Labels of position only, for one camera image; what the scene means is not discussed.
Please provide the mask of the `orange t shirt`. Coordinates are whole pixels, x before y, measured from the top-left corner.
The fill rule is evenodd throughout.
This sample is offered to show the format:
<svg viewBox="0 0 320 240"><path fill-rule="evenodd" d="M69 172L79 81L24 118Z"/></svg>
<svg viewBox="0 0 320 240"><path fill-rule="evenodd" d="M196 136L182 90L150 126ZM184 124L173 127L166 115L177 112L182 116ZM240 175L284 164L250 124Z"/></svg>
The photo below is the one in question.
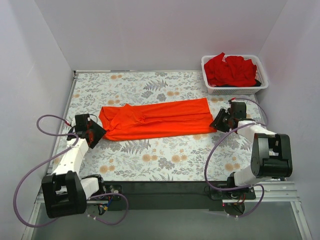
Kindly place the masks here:
<svg viewBox="0 0 320 240"><path fill-rule="evenodd" d="M110 141L209 134L214 118L206 98L121 107L103 106L99 119Z"/></svg>

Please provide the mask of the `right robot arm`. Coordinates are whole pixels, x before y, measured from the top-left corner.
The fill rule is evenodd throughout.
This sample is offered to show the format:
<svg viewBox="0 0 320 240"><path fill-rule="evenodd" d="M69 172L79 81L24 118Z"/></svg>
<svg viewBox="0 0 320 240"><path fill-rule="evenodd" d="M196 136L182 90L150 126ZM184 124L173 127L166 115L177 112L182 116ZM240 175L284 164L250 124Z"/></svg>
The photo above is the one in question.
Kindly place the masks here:
<svg viewBox="0 0 320 240"><path fill-rule="evenodd" d="M232 133L246 138L252 144L250 165L233 172L221 185L208 186L220 192L238 192L271 179L288 178L293 173L291 140L287 134L266 129L265 123L247 117L245 98L232 98L228 109L220 109L210 126L224 136L214 145L217 147Z"/></svg>

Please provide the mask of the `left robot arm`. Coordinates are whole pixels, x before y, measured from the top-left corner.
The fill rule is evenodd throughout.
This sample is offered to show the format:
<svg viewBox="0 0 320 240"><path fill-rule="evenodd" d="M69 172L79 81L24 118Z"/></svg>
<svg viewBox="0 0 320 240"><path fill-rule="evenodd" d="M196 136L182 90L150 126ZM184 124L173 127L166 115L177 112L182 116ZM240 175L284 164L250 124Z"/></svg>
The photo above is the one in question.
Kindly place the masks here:
<svg viewBox="0 0 320 240"><path fill-rule="evenodd" d="M106 131L88 113L78 114L72 119L66 138L67 152L55 170L41 182L49 218L82 214L92 195L104 193L101 175L79 178L79 171L88 150L93 149L105 134Z"/></svg>

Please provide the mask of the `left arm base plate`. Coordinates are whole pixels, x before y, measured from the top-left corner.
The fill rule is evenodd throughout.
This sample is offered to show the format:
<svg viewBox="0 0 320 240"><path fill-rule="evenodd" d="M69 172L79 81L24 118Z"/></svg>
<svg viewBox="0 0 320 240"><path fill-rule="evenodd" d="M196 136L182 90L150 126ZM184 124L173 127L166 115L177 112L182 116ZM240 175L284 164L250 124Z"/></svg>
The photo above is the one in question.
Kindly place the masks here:
<svg viewBox="0 0 320 240"><path fill-rule="evenodd" d="M122 190L123 187L120 184L105 184L97 192L93 193L88 200L107 201L114 198L115 201L119 201L121 197L115 194L121 194Z"/></svg>

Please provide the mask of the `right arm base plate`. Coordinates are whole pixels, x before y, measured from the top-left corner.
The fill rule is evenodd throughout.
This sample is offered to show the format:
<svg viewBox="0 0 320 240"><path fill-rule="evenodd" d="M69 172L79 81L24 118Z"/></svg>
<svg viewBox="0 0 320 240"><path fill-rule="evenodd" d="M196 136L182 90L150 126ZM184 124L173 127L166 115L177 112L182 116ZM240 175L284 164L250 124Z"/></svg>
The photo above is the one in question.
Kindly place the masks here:
<svg viewBox="0 0 320 240"><path fill-rule="evenodd" d="M241 188L233 191L215 190L208 185L204 187L204 193L212 200L255 200L256 194L254 189Z"/></svg>

